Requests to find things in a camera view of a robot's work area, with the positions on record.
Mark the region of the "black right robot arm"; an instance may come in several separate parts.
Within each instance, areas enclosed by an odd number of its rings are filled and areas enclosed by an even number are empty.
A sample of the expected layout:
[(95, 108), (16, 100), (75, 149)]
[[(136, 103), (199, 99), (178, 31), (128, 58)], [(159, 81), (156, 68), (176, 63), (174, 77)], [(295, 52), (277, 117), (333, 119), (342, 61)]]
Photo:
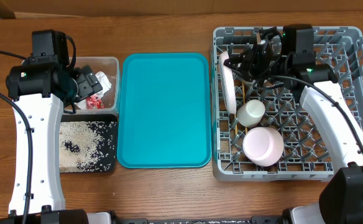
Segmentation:
[(311, 205), (285, 209), (280, 223), (363, 223), (363, 130), (342, 96), (339, 79), (327, 63), (318, 63), (314, 30), (291, 24), (258, 31), (252, 47), (238, 55), (219, 56), (223, 97), (228, 113), (248, 128), (244, 154), (255, 164), (270, 166), (280, 158), (282, 140), (276, 130), (259, 127), (265, 108), (258, 101), (236, 105), (234, 77), (263, 90), (284, 87), (314, 121), (330, 153), (335, 173)]

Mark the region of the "cream cup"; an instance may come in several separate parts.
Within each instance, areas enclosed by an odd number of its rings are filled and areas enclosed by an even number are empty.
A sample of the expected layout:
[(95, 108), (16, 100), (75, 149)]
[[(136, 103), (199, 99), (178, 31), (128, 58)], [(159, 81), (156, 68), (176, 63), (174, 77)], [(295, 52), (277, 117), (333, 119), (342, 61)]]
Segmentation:
[(259, 100), (249, 100), (237, 111), (238, 121), (247, 128), (257, 126), (265, 113), (265, 106)]

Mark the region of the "red snack wrapper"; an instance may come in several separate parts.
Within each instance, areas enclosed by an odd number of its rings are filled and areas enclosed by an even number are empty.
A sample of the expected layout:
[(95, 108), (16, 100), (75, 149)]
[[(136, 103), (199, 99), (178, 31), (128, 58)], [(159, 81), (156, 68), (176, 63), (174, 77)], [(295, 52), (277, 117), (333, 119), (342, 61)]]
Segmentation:
[(91, 95), (86, 99), (86, 108), (89, 110), (102, 109), (104, 105), (98, 95)]

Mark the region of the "white round plate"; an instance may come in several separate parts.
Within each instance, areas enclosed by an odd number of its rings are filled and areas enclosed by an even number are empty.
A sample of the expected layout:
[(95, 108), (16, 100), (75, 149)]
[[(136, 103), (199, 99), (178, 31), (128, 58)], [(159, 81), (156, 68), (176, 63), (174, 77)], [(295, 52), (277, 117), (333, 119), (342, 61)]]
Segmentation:
[(229, 59), (229, 54), (223, 52), (219, 55), (219, 67), (220, 67), (220, 78), (221, 86), (223, 90), (223, 98), (226, 106), (226, 110), (229, 114), (236, 114), (236, 94), (234, 89), (234, 78), (232, 70), (225, 66), (225, 61)]

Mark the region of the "wooden chopstick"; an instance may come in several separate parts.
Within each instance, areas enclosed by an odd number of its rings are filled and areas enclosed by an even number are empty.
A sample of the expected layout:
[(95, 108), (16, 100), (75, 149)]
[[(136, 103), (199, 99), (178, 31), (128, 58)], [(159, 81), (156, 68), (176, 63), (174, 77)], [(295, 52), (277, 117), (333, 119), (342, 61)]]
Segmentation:
[[(243, 114), (243, 118), (247, 118), (247, 115), (246, 115), (246, 103), (247, 103), (247, 97), (246, 97), (246, 87), (245, 87), (245, 81), (242, 81), (241, 82), (242, 84), (242, 100), (243, 100), (243, 106), (242, 106), (242, 114)], [(248, 130), (247, 130), (247, 127), (244, 126), (244, 130), (245, 130), (245, 134), (247, 134)]]
[(233, 121), (233, 124), (232, 126), (234, 127), (234, 132), (235, 132), (235, 135), (237, 136), (238, 135), (238, 118), (237, 118), (237, 114), (234, 115), (234, 121)]

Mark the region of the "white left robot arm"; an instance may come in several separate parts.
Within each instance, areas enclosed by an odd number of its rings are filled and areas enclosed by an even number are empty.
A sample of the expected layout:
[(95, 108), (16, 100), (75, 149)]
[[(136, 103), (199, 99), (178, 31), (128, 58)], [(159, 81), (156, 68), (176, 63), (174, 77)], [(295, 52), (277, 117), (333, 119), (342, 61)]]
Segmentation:
[(67, 210), (59, 170), (62, 115), (103, 88), (89, 66), (76, 68), (72, 38), (55, 30), (32, 33), (32, 53), (6, 77), (14, 110), (16, 175), (8, 216), (0, 223), (115, 223), (111, 212)]

